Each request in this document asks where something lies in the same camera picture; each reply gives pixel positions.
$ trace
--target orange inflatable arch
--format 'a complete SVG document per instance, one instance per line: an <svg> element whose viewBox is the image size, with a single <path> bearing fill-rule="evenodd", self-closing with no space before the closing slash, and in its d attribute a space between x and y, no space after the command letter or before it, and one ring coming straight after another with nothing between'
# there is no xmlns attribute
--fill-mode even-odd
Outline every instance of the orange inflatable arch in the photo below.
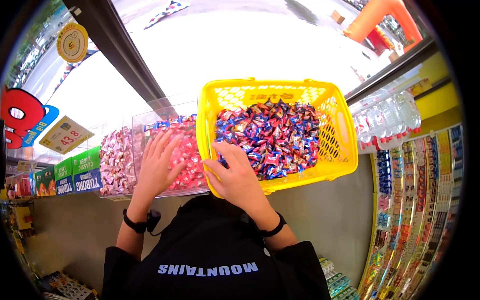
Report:
<svg viewBox="0 0 480 300"><path fill-rule="evenodd" d="M402 0L368 1L348 29L344 30L344 33L352 40L361 43L387 14L400 23L407 40L413 40L412 44L405 47L405 52L422 40L420 31Z"/></svg>

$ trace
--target round yellow sticker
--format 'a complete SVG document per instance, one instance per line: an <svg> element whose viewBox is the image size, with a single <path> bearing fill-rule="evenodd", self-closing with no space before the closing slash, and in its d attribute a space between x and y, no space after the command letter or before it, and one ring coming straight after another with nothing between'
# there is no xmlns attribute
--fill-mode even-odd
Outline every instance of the round yellow sticker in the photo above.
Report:
<svg viewBox="0 0 480 300"><path fill-rule="evenodd" d="M87 54L88 33L83 26L69 23L59 33L57 52L67 62L79 62Z"/></svg>

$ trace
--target yellow shopping basket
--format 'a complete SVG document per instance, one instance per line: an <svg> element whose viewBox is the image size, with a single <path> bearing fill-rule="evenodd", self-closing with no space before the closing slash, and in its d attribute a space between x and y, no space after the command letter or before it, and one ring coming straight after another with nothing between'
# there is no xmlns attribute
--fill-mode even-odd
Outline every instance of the yellow shopping basket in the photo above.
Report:
<svg viewBox="0 0 480 300"><path fill-rule="evenodd" d="M347 103L338 87L332 83L311 79L304 81L273 81L255 78L216 80L207 83L200 95L197 115L197 143L202 159L216 160L210 143L216 138L215 123L223 109L247 109L267 99L276 103L310 103L320 120L317 164L301 173L260 181L265 193L301 186L322 180L334 180L357 168L358 152L355 129ZM208 182L213 194L219 197Z"/></svg>

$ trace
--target gray floor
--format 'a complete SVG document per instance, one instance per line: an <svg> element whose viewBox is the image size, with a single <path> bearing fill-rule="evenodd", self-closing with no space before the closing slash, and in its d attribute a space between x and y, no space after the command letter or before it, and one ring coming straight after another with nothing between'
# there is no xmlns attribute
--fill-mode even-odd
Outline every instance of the gray floor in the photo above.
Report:
<svg viewBox="0 0 480 300"><path fill-rule="evenodd" d="M298 240L312 241L318 257L330 259L357 287L370 244L372 195L370 158L362 155L353 174L278 191L268 199ZM155 199L153 208L162 213L157 230L164 228L188 200ZM128 204L93 193L36 199L33 216L37 236L27 239L29 260L42 275L64 270L101 293L105 248L115 245L121 213ZM144 256L157 241L158 237L145 235Z"/></svg>

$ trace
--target wrapped candy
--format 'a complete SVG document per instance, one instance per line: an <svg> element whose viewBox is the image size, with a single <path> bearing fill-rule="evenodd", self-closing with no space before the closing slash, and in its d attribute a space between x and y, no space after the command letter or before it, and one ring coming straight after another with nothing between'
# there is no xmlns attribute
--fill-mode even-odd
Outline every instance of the wrapped candy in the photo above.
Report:
<svg viewBox="0 0 480 300"><path fill-rule="evenodd" d="M248 109L223 110L216 122L216 142L242 148L259 180L281 178L316 165L319 121L310 104L282 100L257 103ZM228 168L226 160L217 158Z"/></svg>
<svg viewBox="0 0 480 300"><path fill-rule="evenodd" d="M235 117L241 112L224 111L219 117ZM169 186L167 191L185 190L191 188L206 187L205 172L203 162L198 151L197 137L195 134L195 124L197 115L178 116L168 120L158 121L155 129L145 130L145 143L150 138L155 138L161 131L173 130L170 140L179 134L184 134L178 145L172 152L169 161L169 171L181 162L185 163L184 169Z"/></svg>
<svg viewBox="0 0 480 300"><path fill-rule="evenodd" d="M133 168L131 129L123 127L103 138L100 148L100 177L103 184L100 189L102 195L133 192L137 179Z"/></svg>

